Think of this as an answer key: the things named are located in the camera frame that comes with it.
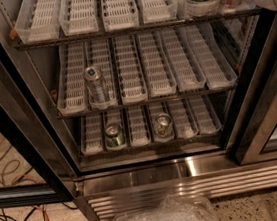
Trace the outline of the stainless steel fridge body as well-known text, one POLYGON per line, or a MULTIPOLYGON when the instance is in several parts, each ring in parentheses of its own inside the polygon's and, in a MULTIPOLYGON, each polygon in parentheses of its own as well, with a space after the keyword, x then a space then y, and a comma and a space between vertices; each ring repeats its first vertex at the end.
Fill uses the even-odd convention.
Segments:
MULTIPOLYGON (((101 0, 97 0, 96 7, 98 32, 106 31, 101 14, 101 0)), ((237 161, 235 154, 263 89, 258 84, 258 78, 265 72, 264 62, 270 55, 264 48, 277 11, 261 9, 261 14, 256 16, 207 22, 212 27, 218 47, 237 75, 235 90, 206 95, 222 125, 219 141, 190 143, 182 147, 165 147, 81 162, 80 156, 84 156, 81 152, 81 121, 83 117, 89 116, 63 119, 72 124, 77 155, 75 168, 79 172, 75 179, 77 196, 70 201, 86 218, 96 221, 120 213, 145 210, 159 204, 168 195, 218 198, 277 186, 277 159, 243 165, 237 161)), ((122 104, 122 95, 112 45, 114 38, 105 40, 110 47, 119 105, 122 104)), ((59 58, 60 46, 37 49, 53 47, 58 50, 59 58)), ((59 72, 60 58, 57 85, 52 90, 52 96, 57 102, 59 72)), ((148 105, 141 107, 147 118, 150 143, 157 143, 154 141, 148 105)), ((122 113, 126 147, 132 147, 127 109, 118 110, 122 113)), ((16 206, 8 203, 8 199, 15 196, 16 187, 28 187, 43 182, 42 177, 7 139, 6 143, 5 150, 19 154, 20 160, 15 168, 0 174, 0 208, 16 206)))

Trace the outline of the silver blue can middle shelf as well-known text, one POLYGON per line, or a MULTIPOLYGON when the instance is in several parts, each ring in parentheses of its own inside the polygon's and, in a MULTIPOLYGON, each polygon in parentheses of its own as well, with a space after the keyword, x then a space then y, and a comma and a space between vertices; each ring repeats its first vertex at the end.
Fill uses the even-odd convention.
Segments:
POLYGON ((110 100, 103 72, 98 66, 89 66, 84 70, 84 81, 95 103, 105 103, 110 100))

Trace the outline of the clear crumpled plastic bag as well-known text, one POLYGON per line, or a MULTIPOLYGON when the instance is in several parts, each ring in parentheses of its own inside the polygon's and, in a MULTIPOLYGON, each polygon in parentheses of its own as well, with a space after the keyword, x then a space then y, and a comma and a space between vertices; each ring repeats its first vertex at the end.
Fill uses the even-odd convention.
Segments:
POLYGON ((115 216, 113 221, 218 221, 206 197, 168 195, 157 207, 115 216))

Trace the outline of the left glass fridge door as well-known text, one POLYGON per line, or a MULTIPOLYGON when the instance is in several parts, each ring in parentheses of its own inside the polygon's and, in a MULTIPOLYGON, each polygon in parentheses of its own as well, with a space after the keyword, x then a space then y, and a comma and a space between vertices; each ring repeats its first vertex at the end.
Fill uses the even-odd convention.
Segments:
POLYGON ((58 117, 58 50, 21 51, 9 33, 22 0, 0 0, 0 132, 42 177, 20 186, 10 205, 76 198, 77 159, 72 124, 58 117))

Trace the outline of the right glass fridge door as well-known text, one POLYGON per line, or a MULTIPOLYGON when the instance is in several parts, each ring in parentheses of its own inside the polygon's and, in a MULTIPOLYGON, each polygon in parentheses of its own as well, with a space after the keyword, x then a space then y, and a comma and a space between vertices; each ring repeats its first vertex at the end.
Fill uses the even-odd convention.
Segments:
POLYGON ((277 159, 277 14, 274 20, 264 48, 270 55, 258 78, 263 89, 235 153, 243 165, 277 159))

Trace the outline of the glass fridge door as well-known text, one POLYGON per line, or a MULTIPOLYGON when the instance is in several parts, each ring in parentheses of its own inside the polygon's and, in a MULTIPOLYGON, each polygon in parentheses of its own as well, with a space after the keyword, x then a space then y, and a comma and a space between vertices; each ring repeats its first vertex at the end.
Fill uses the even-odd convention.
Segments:
POLYGON ((0 0, 0 132, 42 177, 20 186, 10 205, 76 198, 77 159, 72 124, 58 117, 58 50, 21 51, 9 33, 22 0, 0 0))
POLYGON ((270 55, 258 78, 263 89, 235 153, 243 165, 277 159, 277 14, 274 20, 264 48, 270 55))

